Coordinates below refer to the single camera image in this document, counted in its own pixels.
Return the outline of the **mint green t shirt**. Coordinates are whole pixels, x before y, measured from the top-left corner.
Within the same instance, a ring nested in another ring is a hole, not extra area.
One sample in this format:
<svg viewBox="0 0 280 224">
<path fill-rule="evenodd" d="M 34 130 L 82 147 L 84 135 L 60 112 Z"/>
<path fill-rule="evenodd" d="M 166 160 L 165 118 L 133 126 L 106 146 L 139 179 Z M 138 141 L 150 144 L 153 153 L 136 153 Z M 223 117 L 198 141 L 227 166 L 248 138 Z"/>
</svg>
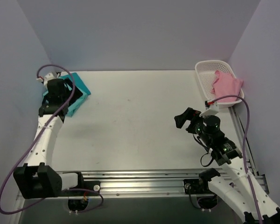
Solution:
<svg viewBox="0 0 280 224">
<path fill-rule="evenodd" d="M 66 90 L 65 93 L 57 94 L 56 91 L 47 91 L 43 95 L 42 105 L 39 108 L 38 116 L 52 115 L 54 114 L 64 103 L 68 100 L 71 95 L 71 90 Z M 56 115 L 61 118 L 62 121 L 65 117 L 72 117 L 80 105 L 86 100 L 88 95 L 82 90 L 76 89 L 73 97 L 70 99 L 69 103 L 58 112 Z"/>
</svg>

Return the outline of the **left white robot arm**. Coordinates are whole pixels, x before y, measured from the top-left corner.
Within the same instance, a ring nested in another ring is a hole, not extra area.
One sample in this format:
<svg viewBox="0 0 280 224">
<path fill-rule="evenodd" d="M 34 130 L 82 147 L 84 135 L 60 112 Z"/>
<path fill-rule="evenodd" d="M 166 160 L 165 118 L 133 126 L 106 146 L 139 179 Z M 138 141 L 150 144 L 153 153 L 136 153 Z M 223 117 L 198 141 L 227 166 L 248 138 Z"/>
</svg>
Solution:
<svg viewBox="0 0 280 224">
<path fill-rule="evenodd" d="M 64 124 L 68 108 L 82 96 L 69 78 L 52 79 L 47 83 L 38 112 L 36 143 L 13 177 L 25 199 L 58 197 L 68 189 L 75 196 L 84 192 L 85 184 L 79 172 L 58 174 L 52 167 L 52 156 L 57 135 Z"/>
</svg>

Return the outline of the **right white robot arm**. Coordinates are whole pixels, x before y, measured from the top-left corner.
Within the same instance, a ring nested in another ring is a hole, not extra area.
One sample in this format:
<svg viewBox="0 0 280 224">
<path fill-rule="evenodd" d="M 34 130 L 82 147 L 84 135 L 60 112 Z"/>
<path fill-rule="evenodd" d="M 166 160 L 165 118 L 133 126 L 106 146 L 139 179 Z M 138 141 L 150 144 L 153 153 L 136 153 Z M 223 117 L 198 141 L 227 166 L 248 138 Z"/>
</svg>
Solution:
<svg viewBox="0 0 280 224">
<path fill-rule="evenodd" d="M 187 108 L 174 117 L 181 129 L 186 121 L 187 132 L 197 137 L 206 152 L 231 178 L 227 182 L 214 168 L 199 174 L 198 187 L 202 192 L 219 196 L 245 224 L 280 224 L 280 206 L 263 190 L 245 162 L 243 153 L 220 129 L 221 120 L 216 115 Z"/>
</svg>

